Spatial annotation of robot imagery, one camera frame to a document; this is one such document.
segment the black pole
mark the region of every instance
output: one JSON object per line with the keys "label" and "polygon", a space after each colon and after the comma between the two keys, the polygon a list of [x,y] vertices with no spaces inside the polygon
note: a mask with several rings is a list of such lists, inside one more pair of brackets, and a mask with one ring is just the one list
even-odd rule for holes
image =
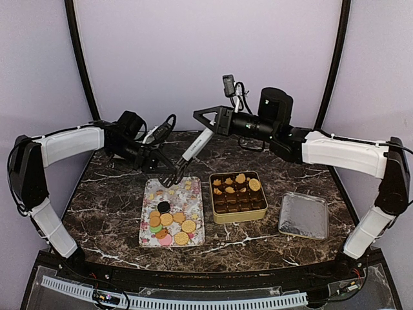
{"label": "black pole", "polygon": [[83,84],[83,90],[85,91],[86,100],[88,101],[90,113],[93,120],[101,119],[99,111],[97,109],[95,97],[93,95],[92,86],[90,84],[88,71],[86,69],[85,59],[83,57],[82,46],[79,37],[79,29],[77,28],[76,14],[73,0],[65,0],[67,22],[69,25],[70,37],[72,38],[73,51],[75,53],[77,69]]}
{"label": "black pole", "polygon": [[327,114],[328,105],[331,100],[331,95],[336,82],[338,67],[340,64],[341,54],[343,52],[344,40],[348,24],[348,16],[350,15],[351,0],[343,0],[341,4],[340,20],[338,24],[336,45],[334,47],[333,58],[331,61],[330,72],[328,73],[327,84],[325,86],[323,99],[321,100],[320,109],[318,111],[317,120],[314,124],[314,129],[321,129],[325,116]]}

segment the green cookie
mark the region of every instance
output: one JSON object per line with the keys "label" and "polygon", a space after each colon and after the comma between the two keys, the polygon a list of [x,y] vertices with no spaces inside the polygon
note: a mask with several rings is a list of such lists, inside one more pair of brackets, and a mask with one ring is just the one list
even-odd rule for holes
{"label": "green cookie", "polygon": [[159,224],[159,226],[157,226],[157,227],[149,227],[149,230],[150,230],[150,232],[152,232],[152,233],[158,233],[159,231],[161,231],[162,230],[162,224]]}

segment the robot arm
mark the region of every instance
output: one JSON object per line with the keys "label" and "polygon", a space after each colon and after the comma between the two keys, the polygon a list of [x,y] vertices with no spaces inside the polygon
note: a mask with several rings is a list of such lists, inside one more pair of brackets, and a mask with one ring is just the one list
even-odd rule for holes
{"label": "robot arm", "polygon": [[[70,258],[78,247],[50,203],[45,168],[76,154],[105,148],[108,153],[131,161],[134,169],[148,173],[175,173],[174,165],[161,151],[174,124],[167,120],[150,136],[143,137],[143,143],[135,138],[144,124],[138,115],[126,111],[114,123],[98,121],[48,136],[16,139],[8,162],[12,195],[20,201],[17,201],[19,212],[31,217],[41,237],[62,257]],[[165,167],[158,168],[158,163]]]}
{"label": "robot arm", "polygon": [[[226,77],[225,95],[229,97],[234,94],[234,89]],[[292,98],[282,90],[269,87],[261,91],[258,116],[224,106],[195,111],[194,117],[208,130],[208,140],[201,138],[206,134],[204,131],[185,154],[196,149],[196,152],[189,152],[192,157],[196,156],[213,134],[237,134],[269,143],[270,151],[285,161],[331,165],[382,179],[374,204],[344,245],[344,254],[358,259],[409,205],[410,173],[403,145],[397,138],[391,138],[389,142],[365,141],[292,127],[289,125],[291,112]],[[211,113],[215,114],[212,121],[205,117]],[[180,162],[188,165],[192,157],[185,156]]]}

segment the patterned tray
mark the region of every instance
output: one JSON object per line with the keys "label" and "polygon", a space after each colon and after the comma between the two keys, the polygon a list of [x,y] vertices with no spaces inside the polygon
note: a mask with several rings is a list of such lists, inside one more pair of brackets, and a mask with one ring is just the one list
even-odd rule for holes
{"label": "patterned tray", "polygon": [[[175,242],[175,234],[182,231],[181,224],[173,222],[163,227],[172,236],[172,243],[162,246],[155,234],[150,232],[149,214],[157,210],[159,202],[167,201],[170,204],[170,214],[183,212],[186,220],[196,223],[196,230],[190,234],[186,245]],[[169,189],[164,188],[157,179],[149,179],[143,194],[141,227],[139,230],[139,244],[142,247],[195,247],[205,242],[204,214],[201,194],[201,180],[197,177],[183,178],[178,185]]]}

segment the marble table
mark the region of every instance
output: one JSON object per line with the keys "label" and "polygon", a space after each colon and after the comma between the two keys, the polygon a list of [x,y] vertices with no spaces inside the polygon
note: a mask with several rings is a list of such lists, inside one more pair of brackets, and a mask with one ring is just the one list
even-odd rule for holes
{"label": "marble table", "polygon": [[[173,132],[164,152],[174,161],[198,132]],[[214,223],[208,177],[216,172],[256,171],[268,200],[264,219]],[[145,182],[154,176],[133,171],[123,160],[94,154],[63,218],[69,233],[90,262],[157,271],[257,271],[333,260],[354,228],[352,218],[326,166],[286,163],[268,150],[250,152],[237,137],[214,136],[186,170],[202,183],[205,243],[173,249],[139,246],[139,225]],[[325,241],[278,232],[281,198],[287,191],[326,199],[329,237]]]}

